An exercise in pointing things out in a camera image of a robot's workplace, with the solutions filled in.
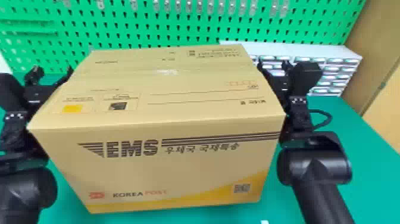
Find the wooden panel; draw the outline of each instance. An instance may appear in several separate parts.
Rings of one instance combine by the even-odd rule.
[[[363,118],[400,153],[400,67]]]
[[[364,58],[343,98],[362,114],[392,74],[400,56],[400,1],[372,1],[364,9],[346,46]]]

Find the green pegboard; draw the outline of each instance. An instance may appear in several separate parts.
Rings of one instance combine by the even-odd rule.
[[[93,49],[217,44],[219,40],[341,45],[365,0],[0,0],[0,48],[14,72],[65,73]],[[159,3],[155,11],[154,2]],[[236,4],[230,11],[229,5]],[[250,16],[250,5],[257,3]],[[240,11],[240,4],[246,9]]]

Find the cardboard box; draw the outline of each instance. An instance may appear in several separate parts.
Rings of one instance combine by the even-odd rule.
[[[240,45],[94,51],[28,130],[106,213],[258,201],[284,116]]]

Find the red logo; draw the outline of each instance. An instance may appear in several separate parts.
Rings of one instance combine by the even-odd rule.
[[[99,199],[99,198],[104,198],[105,194],[104,192],[91,192],[89,194],[90,199]]]

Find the box flap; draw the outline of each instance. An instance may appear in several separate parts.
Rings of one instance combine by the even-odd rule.
[[[240,45],[95,51],[40,108],[33,129],[279,117]]]

